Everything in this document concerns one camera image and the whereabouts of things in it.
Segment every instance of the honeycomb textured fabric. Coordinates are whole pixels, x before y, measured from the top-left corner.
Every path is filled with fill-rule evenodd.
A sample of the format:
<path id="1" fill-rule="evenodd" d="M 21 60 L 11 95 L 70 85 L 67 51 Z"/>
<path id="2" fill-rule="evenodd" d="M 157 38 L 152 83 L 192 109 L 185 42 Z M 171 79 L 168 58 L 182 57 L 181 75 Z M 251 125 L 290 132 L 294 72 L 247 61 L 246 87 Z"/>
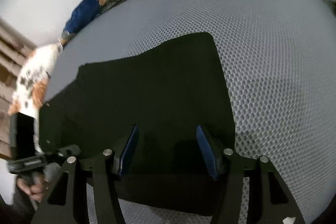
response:
<path id="1" fill-rule="evenodd" d="M 82 64 L 209 32 L 229 91 L 236 151 L 268 156 L 311 223 L 336 192 L 335 26 L 321 0 L 127 0 L 67 46 L 46 98 L 74 80 Z"/>

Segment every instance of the gray mesh surface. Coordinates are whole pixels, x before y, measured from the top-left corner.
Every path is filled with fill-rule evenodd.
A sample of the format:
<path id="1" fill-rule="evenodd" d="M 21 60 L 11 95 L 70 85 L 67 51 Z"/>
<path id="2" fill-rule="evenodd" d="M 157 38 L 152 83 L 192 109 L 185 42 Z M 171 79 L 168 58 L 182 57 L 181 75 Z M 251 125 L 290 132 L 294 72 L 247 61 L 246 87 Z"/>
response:
<path id="1" fill-rule="evenodd" d="M 237 152 L 267 155 L 311 223 L 336 191 L 336 19 L 321 0 L 127 0 L 67 46 L 46 97 L 70 83 L 81 64 L 137 55 L 200 31 L 217 46 Z M 241 221 L 246 208 L 243 202 Z"/>

